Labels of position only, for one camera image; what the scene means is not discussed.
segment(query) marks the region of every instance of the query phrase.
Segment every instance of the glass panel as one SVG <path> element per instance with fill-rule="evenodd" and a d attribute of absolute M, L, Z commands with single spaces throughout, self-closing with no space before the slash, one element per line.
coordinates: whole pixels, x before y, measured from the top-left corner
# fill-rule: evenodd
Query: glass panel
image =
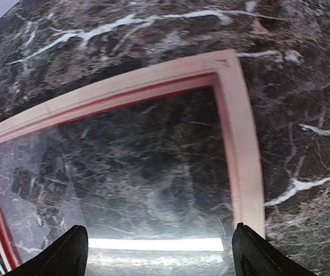
<path fill-rule="evenodd" d="M 0 204 L 22 261 L 80 224 L 90 238 L 86 275 L 233 271 L 228 182 L 212 89 L 0 144 Z"/>

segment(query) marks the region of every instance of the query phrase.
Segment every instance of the marble wall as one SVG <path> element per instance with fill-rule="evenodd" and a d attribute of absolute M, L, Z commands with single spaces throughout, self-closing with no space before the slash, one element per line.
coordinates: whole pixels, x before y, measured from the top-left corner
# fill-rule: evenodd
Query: marble wall
<path fill-rule="evenodd" d="M 254 111 L 267 238 L 330 275 L 330 1 L 21 1 L 0 20 L 0 122 L 125 71 L 226 48 Z"/>

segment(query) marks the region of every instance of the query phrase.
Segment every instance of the dark marble surface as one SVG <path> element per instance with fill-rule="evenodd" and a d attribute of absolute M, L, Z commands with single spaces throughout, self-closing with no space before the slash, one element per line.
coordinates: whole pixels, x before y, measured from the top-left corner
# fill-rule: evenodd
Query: dark marble surface
<path fill-rule="evenodd" d="M 0 20 L 0 121 L 115 74 L 226 48 L 239 53 L 254 111 L 267 238 L 330 275 L 330 1 L 22 1 Z"/>
<path fill-rule="evenodd" d="M 107 265 L 115 275 L 233 271 L 232 203 L 212 89 L 0 144 L 0 203 L 23 261 L 80 224 L 94 239 L 217 237 L 225 243 L 224 254 L 90 250 L 93 275 Z M 149 271 L 163 267 L 165 272 Z"/>

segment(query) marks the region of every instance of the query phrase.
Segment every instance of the window frame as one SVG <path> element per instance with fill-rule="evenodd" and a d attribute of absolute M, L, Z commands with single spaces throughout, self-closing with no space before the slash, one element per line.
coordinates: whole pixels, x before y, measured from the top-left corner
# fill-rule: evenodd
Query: window frame
<path fill-rule="evenodd" d="M 235 226 L 264 237 L 264 196 L 258 140 L 236 52 L 183 57 L 117 75 L 50 99 L 0 123 L 0 143 L 96 113 L 212 86 L 227 158 Z M 7 270 L 21 261 L 0 206 L 0 253 Z"/>

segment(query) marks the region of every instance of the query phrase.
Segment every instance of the white marble vein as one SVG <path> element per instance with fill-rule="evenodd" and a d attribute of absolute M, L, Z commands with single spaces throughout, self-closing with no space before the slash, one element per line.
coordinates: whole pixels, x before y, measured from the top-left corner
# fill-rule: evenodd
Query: white marble vein
<path fill-rule="evenodd" d="M 255 52 L 255 53 L 237 53 L 239 58 L 261 58 L 262 56 L 276 56 L 278 57 L 278 61 L 282 60 L 282 53 L 277 50 L 267 50 L 263 52 Z"/>
<path fill-rule="evenodd" d="M 330 129 L 320 129 L 316 126 L 299 124 L 304 131 L 312 131 L 320 136 L 330 136 Z"/>
<path fill-rule="evenodd" d="M 284 59 L 288 62 L 301 63 L 302 57 L 303 56 L 298 51 L 289 49 L 285 51 Z"/>
<path fill-rule="evenodd" d="M 273 20 L 278 20 L 278 21 L 287 21 L 286 18 L 279 18 L 279 17 L 274 17 L 274 16 L 264 16 L 263 14 L 251 13 L 251 12 L 244 11 L 244 10 L 228 10 L 228 11 L 225 11 L 224 13 L 231 14 L 234 16 L 243 15 L 243 16 L 253 16 L 253 17 L 259 17 L 259 18 L 273 19 Z"/>
<path fill-rule="evenodd" d="M 278 205 L 280 203 L 283 203 L 284 201 L 287 201 L 289 198 L 292 198 L 292 196 L 294 196 L 299 191 L 309 190 L 310 188 L 326 184 L 329 181 L 330 181 L 330 175 L 321 178 L 319 180 L 310 181 L 310 182 L 299 181 L 295 178 L 292 178 L 290 180 L 289 187 L 287 188 L 286 191 L 284 191 L 279 197 L 266 202 L 264 205 L 265 206 Z"/>
<path fill-rule="evenodd" d="M 95 36 L 102 35 L 104 33 L 109 33 L 115 29 L 117 29 L 120 26 L 132 26 L 135 24 L 142 24 L 142 27 L 148 27 L 151 26 L 155 21 L 159 20 L 166 20 L 166 19 L 189 19 L 189 18 L 197 18 L 197 17 L 204 17 L 204 16 L 216 16 L 220 19 L 222 24 L 228 25 L 232 22 L 232 19 L 226 15 L 224 15 L 223 11 L 214 11 L 214 10 L 201 10 L 201 11 L 193 11 L 190 13 L 185 14 L 167 14 L 164 16 L 149 16 L 146 18 L 136 18 L 135 14 L 130 14 L 124 18 L 121 18 L 114 23 L 105 24 L 102 26 L 99 26 L 92 30 L 68 30 L 58 33 L 57 35 L 60 35 L 56 40 L 49 43 L 48 45 L 36 50 L 35 52 L 31 53 L 30 55 L 26 56 L 23 59 L 15 60 L 9 64 L 19 63 L 19 62 L 25 62 L 47 50 L 50 50 L 54 46 L 60 44 L 60 43 L 66 43 L 69 39 L 77 37 L 82 39 L 81 42 L 81 48 L 84 48 L 88 41 L 92 39 Z"/>
<path fill-rule="evenodd" d="M 289 162 L 295 157 L 297 154 L 297 147 L 294 145 L 293 139 L 293 124 L 289 124 L 289 143 L 290 143 L 290 155 L 286 158 L 284 162 L 284 168 L 286 173 L 288 174 L 289 178 L 293 177 L 292 171 L 289 169 Z"/>
<path fill-rule="evenodd" d="M 24 47 L 27 47 L 36 36 L 36 30 L 33 30 L 29 36 L 29 39 L 23 44 Z"/>
<path fill-rule="evenodd" d="M 181 38 L 177 30 L 166 34 L 160 42 L 146 50 L 146 56 L 149 57 L 149 64 L 153 65 L 158 63 L 163 53 L 184 45 L 187 45 L 187 41 Z"/>
<path fill-rule="evenodd" d="M 257 7 L 257 3 L 255 1 L 248 1 L 245 3 L 245 10 L 247 13 L 253 13 Z"/>

